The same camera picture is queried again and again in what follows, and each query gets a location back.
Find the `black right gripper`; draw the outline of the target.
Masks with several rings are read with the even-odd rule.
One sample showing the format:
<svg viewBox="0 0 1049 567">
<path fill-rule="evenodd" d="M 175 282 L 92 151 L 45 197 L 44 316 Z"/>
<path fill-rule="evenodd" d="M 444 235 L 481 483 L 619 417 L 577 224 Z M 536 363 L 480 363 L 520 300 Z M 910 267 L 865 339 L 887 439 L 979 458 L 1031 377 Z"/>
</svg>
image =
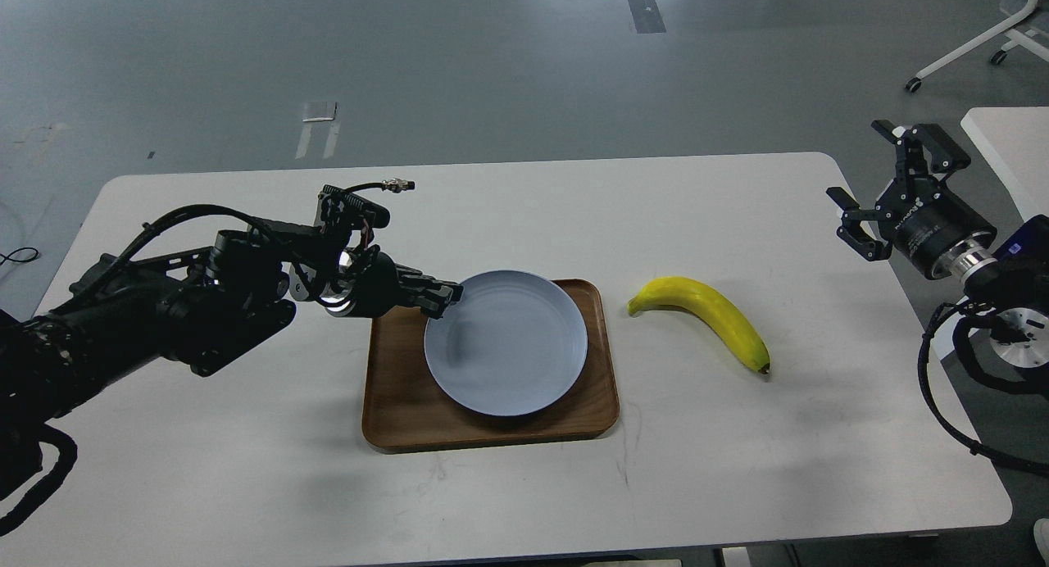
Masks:
<svg viewBox="0 0 1049 567">
<path fill-rule="evenodd" d="M 997 228 L 947 188 L 947 179 L 971 165 L 971 157 L 938 124 L 896 125 L 889 119 L 870 123 L 892 143 L 894 176 L 877 198 L 875 209 L 863 209 L 842 187 L 825 190 L 842 210 L 837 236 L 866 261 L 885 261 L 899 250 L 926 279 L 944 279 L 955 260 L 956 246 L 992 245 Z M 865 222 L 878 225 L 873 238 Z"/>
</svg>

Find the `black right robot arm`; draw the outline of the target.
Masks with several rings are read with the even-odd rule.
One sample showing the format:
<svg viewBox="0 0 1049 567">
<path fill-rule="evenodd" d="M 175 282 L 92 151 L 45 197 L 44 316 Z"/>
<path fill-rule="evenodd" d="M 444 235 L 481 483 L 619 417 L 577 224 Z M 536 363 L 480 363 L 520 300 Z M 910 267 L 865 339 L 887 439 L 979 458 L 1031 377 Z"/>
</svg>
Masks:
<svg viewBox="0 0 1049 567">
<path fill-rule="evenodd" d="M 937 124 L 873 130 L 895 150 L 894 176 L 875 205 L 827 190 L 842 210 L 837 236 L 868 261 L 899 250 L 926 279 L 955 277 L 976 306 L 952 332 L 956 357 L 975 381 L 1007 394 L 1047 394 L 1047 219 L 1039 215 L 992 250 L 997 228 L 948 187 L 970 157 Z"/>
</svg>

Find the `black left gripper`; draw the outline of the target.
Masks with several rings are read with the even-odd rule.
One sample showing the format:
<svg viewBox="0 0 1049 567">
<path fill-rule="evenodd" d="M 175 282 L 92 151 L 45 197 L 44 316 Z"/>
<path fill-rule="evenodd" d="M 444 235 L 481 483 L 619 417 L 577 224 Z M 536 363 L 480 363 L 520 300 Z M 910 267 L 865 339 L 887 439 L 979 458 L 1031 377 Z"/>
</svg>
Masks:
<svg viewBox="0 0 1049 567">
<path fill-rule="evenodd" d="M 382 250 L 365 250 L 348 268 L 345 287 L 323 295 L 320 303 L 333 317 L 379 318 L 397 306 L 442 318 L 450 302 L 459 302 L 459 283 L 446 282 L 407 265 Z"/>
</svg>

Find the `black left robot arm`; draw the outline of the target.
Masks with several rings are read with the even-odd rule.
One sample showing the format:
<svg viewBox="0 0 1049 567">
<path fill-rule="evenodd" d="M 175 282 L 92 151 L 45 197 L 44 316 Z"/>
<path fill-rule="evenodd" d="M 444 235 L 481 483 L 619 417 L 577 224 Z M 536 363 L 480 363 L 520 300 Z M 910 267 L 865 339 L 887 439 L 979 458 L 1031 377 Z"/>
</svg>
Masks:
<svg viewBox="0 0 1049 567">
<path fill-rule="evenodd" d="M 104 254 L 43 315 L 2 317 L 2 517 L 19 528 L 74 467 L 74 440 L 50 426 L 158 358 L 214 375 L 290 326 L 298 303 L 333 317 L 379 318 L 394 308 L 443 317 L 462 286 L 397 261 L 374 243 L 390 214 L 361 193 L 404 193 L 404 179 L 325 186 L 309 225 L 193 204 L 143 224 L 121 253 Z"/>
</svg>

